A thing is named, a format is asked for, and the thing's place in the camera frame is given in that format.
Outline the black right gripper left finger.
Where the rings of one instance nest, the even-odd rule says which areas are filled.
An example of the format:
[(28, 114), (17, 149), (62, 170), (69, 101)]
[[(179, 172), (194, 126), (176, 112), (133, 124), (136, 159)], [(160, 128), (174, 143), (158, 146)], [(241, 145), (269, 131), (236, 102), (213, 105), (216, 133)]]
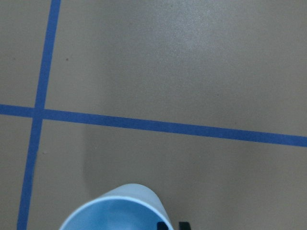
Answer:
[(168, 230), (168, 226), (164, 222), (158, 222), (157, 230)]

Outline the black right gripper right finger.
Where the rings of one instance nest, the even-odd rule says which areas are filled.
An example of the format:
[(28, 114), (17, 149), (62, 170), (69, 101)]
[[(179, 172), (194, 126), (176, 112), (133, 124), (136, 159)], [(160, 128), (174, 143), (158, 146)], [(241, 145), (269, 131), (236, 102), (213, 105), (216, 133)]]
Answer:
[(189, 222), (179, 222), (179, 230), (190, 230), (190, 223)]

